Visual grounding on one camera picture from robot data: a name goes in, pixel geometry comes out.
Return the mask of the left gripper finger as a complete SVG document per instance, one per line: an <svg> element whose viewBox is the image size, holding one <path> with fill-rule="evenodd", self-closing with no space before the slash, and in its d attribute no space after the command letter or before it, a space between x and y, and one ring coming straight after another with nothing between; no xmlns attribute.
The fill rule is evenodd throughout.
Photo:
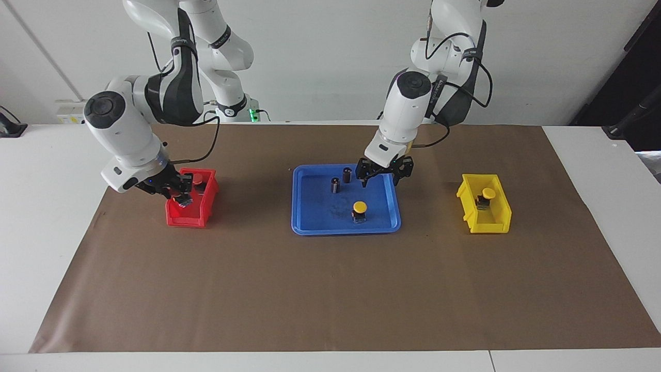
<svg viewBox="0 0 661 372"><path fill-rule="evenodd" d="M368 159L359 159L356 163L356 179L361 182L361 187L366 188L368 180L373 173L372 162Z"/></svg>
<svg viewBox="0 0 661 372"><path fill-rule="evenodd" d="M401 179L410 177L414 167L415 162L413 161L413 158L399 158L398 160L394 161L392 163L394 186L398 186Z"/></svg>

